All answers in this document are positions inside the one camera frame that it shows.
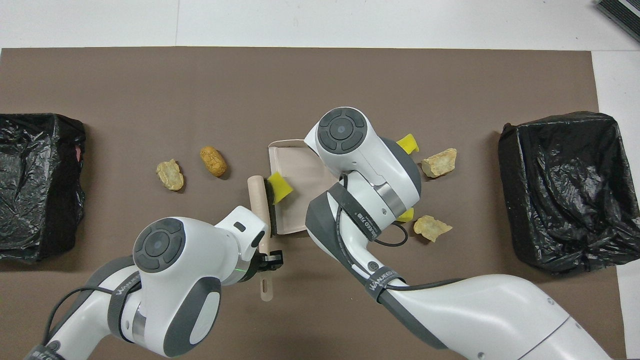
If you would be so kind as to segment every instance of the yellow sponge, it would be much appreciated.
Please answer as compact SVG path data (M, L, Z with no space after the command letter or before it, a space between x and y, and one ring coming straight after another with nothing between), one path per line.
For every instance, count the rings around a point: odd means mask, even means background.
M407 134L404 138L398 140L397 144L400 145L400 147L402 147L407 154L411 154L413 151L420 151L420 148L418 148L418 143L415 142L413 134Z
M275 172L267 178L271 188L273 189L273 204L278 204L285 196L289 195L293 188L287 181L280 175L279 172Z
M402 215L400 215L396 220L400 222L407 222L413 220L413 208L405 211Z

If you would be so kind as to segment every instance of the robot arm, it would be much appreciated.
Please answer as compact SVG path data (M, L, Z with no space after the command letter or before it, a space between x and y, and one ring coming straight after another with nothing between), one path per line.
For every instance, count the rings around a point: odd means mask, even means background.
M150 224L133 257L98 269L25 359L86 359L108 334L166 357L190 351L213 327L222 286L274 269L255 254L265 231L241 206L216 225L182 217Z
M533 283L508 275L408 286L368 250L420 198L420 175L354 108L329 111L305 138L340 182L307 210L313 241L425 343L469 359L609 360Z

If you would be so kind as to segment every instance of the circular button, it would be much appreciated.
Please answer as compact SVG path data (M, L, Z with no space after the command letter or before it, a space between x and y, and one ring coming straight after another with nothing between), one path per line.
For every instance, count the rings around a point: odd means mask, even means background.
M145 252L149 256L160 256L168 246L169 236L163 231L157 231L145 241Z
M331 133L332 138L336 140L344 140L353 132L353 125L347 118L337 118L332 121L331 127L329 127L329 132Z

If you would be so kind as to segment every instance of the brown paper sheet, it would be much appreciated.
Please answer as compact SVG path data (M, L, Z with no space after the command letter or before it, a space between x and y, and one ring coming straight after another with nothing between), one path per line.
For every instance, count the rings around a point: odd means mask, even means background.
M569 51L426 49L87 48L3 49L0 112L56 112L86 124L86 216L76 247L37 265L0 263L0 353L22 358L47 315L105 262L130 254L138 233L166 216L217 222L249 206L246 179L269 174L267 146L301 138L328 110L360 108L381 136L412 132L418 163L448 147L456 170L424 178L416 214L453 226L436 243L411 233L372 252L412 284L506 273L539 284L612 357L624 357L614 268L554 277L511 248L497 162L506 122L597 111L591 55ZM218 179L198 151L229 164ZM163 188L160 161L175 158L186 185ZM395 241L399 231L383 235ZM257 279L223 289L210 336L184 359L461 359L434 350L373 302L306 236L277 238L285 265L275 297ZM113 337L92 359L159 359Z

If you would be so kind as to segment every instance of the black plastic bag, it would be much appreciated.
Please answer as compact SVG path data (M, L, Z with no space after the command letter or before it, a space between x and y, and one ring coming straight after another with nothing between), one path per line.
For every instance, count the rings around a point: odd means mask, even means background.
M565 273L640 258L640 213L612 117L582 111L506 124L499 160L520 260Z
M84 126L57 114L0 114L0 259L28 262L76 242Z

